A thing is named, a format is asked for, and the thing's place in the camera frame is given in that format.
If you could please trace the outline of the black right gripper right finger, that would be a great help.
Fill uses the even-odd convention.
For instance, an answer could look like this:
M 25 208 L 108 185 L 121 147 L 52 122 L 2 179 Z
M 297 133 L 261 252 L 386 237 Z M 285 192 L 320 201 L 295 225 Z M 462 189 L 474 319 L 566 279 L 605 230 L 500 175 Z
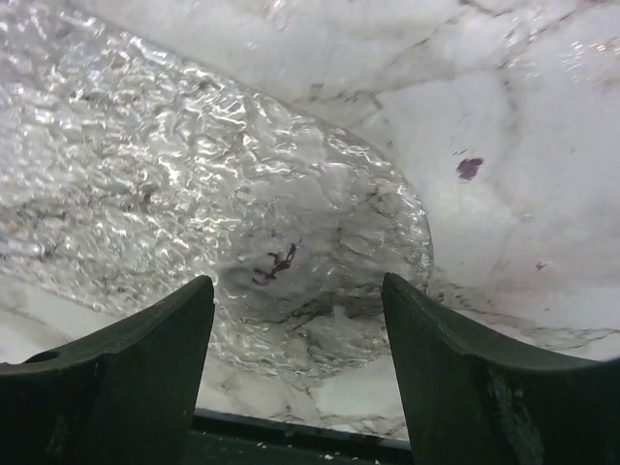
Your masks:
M 388 340 L 417 464 L 615 464 L 619 363 L 522 343 L 389 273 Z

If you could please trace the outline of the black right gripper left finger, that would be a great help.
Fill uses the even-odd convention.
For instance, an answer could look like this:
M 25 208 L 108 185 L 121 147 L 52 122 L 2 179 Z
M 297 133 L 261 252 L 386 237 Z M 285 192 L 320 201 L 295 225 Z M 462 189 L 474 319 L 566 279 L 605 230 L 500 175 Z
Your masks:
M 2 364 L 2 463 L 182 463 L 213 320 L 213 284 L 199 276 L 130 317 Z

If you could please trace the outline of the clear textured glass tray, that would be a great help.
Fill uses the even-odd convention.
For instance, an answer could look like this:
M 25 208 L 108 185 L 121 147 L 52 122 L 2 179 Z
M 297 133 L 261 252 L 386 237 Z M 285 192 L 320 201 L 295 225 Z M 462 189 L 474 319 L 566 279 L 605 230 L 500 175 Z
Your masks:
M 425 289 L 413 187 L 320 118 L 102 20 L 1 5 L 1 270 L 127 314 L 200 275 L 210 354 L 332 376 L 388 351 L 386 273 Z

